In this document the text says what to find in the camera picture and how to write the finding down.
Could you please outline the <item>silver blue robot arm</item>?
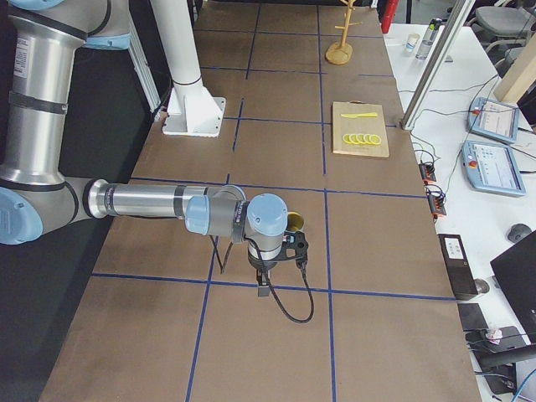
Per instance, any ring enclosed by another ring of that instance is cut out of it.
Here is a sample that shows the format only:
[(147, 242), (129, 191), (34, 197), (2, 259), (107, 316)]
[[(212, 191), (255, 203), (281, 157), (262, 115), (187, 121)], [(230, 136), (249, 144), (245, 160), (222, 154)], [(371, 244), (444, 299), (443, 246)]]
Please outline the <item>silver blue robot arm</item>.
[(258, 292), (273, 293), (270, 269), (286, 258), (287, 207), (264, 193), (247, 199), (234, 186), (109, 183), (67, 178), (59, 155), (78, 48), (126, 49), (126, 1), (11, 1), (18, 31), (1, 166), (1, 241), (19, 245), (83, 219), (181, 219), (190, 232), (246, 242)]

